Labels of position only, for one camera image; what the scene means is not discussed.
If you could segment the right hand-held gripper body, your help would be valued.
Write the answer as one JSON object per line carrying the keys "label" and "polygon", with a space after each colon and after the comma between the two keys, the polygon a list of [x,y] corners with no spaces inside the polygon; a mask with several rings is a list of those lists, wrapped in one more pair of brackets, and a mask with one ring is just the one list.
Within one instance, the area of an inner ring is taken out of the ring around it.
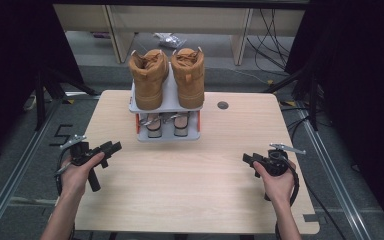
{"label": "right hand-held gripper body", "polygon": [[266,169],[271,176],[283,175],[290,167],[287,151],[305,155],[305,150],[299,150],[283,143],[271,143],[271,149],[268,151],[267,157],[260,159],[260,164]]}

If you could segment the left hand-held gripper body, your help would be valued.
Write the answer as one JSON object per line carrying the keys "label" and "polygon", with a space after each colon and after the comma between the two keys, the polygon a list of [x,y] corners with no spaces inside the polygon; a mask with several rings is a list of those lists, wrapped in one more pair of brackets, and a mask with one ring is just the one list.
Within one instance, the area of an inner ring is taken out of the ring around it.
{"label": "left hand-held gripper body", "polygon": [[[85,135],[74,135],[72,139],[60,145],[60,149],[63,151],[69,150],[70,155],[72,157],[71,163],[76,166],[81,166],[87,163],[93,156],[102,152],[105,154],[105,156],[101,160],[101,162],[98,163],[96,166],[101,165],[102,168],[108,167],[107,159],[109,157],[106,156],[107,151],[102,151],[100,147],[101,145],[93,149],[90,149],[89,142],[83,141],[85,139],[86,139]],[[96,176],[94,168],[91,169],[89,172],[88,181],[93,192],[97,192],[101,189],[101,186]]]}

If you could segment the black rhinestone strap sandal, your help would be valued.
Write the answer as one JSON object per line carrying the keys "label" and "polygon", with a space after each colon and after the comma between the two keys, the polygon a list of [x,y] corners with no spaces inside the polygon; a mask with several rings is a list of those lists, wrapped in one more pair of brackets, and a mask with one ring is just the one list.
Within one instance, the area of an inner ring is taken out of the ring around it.
{"label": "black rhinestone strap sandal", "polygon": [[174,135],[177,137],[186,137],[188,135],[189,113],[177,112],[169,116],[166,123],[172,122],[174,125]]}
{"label": "black rhinestone strap sandal", "polygon": [[158,113],[149,113],[144,119],[140,120],[140,124],[146,127],[149,138],[162,136],[161,119]]}

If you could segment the white two-tier shoe rack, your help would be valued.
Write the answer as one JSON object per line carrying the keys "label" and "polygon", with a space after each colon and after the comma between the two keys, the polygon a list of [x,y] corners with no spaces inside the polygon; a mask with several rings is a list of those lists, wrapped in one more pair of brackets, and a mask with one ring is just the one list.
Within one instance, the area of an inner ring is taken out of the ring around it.
{"label": "white two-tier shoe rack", "polygon": [[[140,142],[195,141],[200,138],[200,111],[202,107],[187,109],[179,104],[177,84],[172,69],[169,69],[169,75],[162,84],[163,100],[159,108],[153,110],[140,109],[135,99],[135,88],[135,83],[132,83],[129,110],[136,115],[136,132]],[[179,112],[189,113],[188,135],[184,137],[179,137],[174,134],[175,126],[173,115]],[[162,136],[159,138],[148,137],[148,130],[144,125],[144,121],[150,113],[158,113],[160,115]]]}

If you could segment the tan suede boot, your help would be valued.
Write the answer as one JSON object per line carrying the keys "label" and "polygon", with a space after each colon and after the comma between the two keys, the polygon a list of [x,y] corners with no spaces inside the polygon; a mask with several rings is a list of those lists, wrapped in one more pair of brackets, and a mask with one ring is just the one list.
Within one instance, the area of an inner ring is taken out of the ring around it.
{"label": "tan suede boot", "polygon": [[163,101],[162,85],[169,74],[166,54],[160,49],[140,55],[133,51],[129,60],[129,69],[135,84],[136,105],[141,110],[154,110]]}
{"label": "tan suede boot", "polygon": [[194,109],[204,102],[204,53],[200,47],[196,50],[183,48],[174,51],[171,67],[177,84],[179,104],[186,109]]}

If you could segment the person's right hand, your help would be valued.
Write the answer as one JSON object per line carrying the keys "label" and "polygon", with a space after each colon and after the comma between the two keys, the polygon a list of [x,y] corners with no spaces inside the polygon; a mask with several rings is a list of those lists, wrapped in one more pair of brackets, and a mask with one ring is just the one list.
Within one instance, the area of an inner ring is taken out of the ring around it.
{"label": "person's right hand", "polygon": [[274,208],[289,208],[294,187],[292,171],[288,169],[280,176],[271,176],[260,163],[254,162],[253,167],[261,175],[266,194]]}

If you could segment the person's left hand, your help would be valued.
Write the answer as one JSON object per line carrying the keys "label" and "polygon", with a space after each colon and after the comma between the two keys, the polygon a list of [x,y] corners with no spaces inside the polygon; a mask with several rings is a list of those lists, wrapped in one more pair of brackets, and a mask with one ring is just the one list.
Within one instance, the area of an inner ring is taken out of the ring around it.
{"label": "person's left hand", "polygon": [[73,165],[71,163],[72,157],[67,157],[63,164],[69,164],[69,166],[61,175],[62,193],[60,194],[60,198],[81,198],[85,192],[85,186],[90,170],[93,169],[98,163],[100,163],[103,157],[103,153],[98,153],[97,155],[93,156],[87,163],[81,166]]}

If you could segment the black metal stand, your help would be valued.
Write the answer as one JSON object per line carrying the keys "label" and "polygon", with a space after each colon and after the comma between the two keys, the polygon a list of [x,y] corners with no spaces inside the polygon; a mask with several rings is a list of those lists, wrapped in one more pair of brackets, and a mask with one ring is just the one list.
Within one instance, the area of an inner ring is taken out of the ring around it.
{"label": "black metal stand", "polygon": [[41,67],[35,78],[35,94],[36,94],[36,109],[37,109],[37,124],[36,130],[39,130],[45,123],[45,92],[47,90],[53,100],[65,100],[68,95],[61,86],[61,82],[81,90],[90,96],[98,96],[99,92],[86,86],[83,79],[75,80],[68,75],[52,69],[50,67]]}
{"label": "black metal stand", "polygon": [[274,93],[291,84],[293,81],[296,81],[296,85],[292,91],[292,97],[295,100],[303,100],[305,96],[309,97],[309,121],[313,129],[317,131],[316,110],[318,83],[317,77],[313,71],[303,67],[279,83],[271,85],[268,89],[264,90],[264,93]]}

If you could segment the black curtain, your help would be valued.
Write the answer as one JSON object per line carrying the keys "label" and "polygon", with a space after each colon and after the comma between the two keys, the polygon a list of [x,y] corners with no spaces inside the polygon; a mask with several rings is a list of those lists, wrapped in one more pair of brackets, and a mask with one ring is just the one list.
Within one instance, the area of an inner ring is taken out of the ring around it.
{"label": "black curtain", "polygon": [[52,1],[0,0],[0,143],[44,69],[83,81]]}
{"label": "black curtain", "polygon": [[309,0],[287,71],[301,69],[326,30],[319,84],[330,117],[384,211],[384,0]]}

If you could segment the clear plastic bag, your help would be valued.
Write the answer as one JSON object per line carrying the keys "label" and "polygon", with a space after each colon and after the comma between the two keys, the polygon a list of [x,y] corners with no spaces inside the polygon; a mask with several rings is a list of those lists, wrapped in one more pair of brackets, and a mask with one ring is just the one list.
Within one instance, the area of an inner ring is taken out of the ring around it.
{"label": "clear plastic bag", "polygon": [[159,45],[171,49],[182,47],[186,43],[186,39],[181,39],[172,33],[155,33],[155,37],[159,39]]}

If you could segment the beige background desk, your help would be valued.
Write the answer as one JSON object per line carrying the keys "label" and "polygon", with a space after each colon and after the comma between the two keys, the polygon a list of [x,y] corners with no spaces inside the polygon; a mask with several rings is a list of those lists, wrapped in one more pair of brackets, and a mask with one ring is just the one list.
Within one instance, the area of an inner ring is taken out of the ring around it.
{"label": "beige background desk", "polygon": [[116,61],[123,63],[136,32],[228,35],[234,63],[242,63],[249,35],[268,32],[297,34],[304,12],[258,8],[204,8],[56,4],[54,10],[66,31],[107,32]]}

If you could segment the aluminium floor rail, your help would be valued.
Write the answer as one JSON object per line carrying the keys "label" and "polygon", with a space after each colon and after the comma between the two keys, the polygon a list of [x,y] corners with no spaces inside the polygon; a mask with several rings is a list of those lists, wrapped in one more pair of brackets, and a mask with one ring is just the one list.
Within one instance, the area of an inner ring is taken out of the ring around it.
{"label": "aluminium floor rail", "polygon": [[334,163],[318,133],[313,128],[310,122],[310,113],[304,108],[301,103],[298,103],[299,116],[304,121],[306,132],[312,142],[313,147],[318,155],[318,158],[327,174],[327,177],[332,185],[333,191],[342,207],[344,214],[350,224],[350,227],[357,240],[372,240],[368,229],[363,221],[363,218],[350,194],[348,193]]}
{"label": "aluminium floor rail", "polygon": [[34,154],[37,152],[40,142],[44,138],[51,119],[55,115],[56,111],[59,109],[62,101],[53,100],[49,104],[49,108],[45,113],[45,120],[42,125],[34,132],[32,137],[29,140],[27,147],[25,148],[23,154],[18,159],[17,164],[15,165],[11,175],[5,182],[5,185],[0,191],[0,219],[2,218],[11,197],[13,196],[15,190],[18,188],[25,172],[27,171]]}

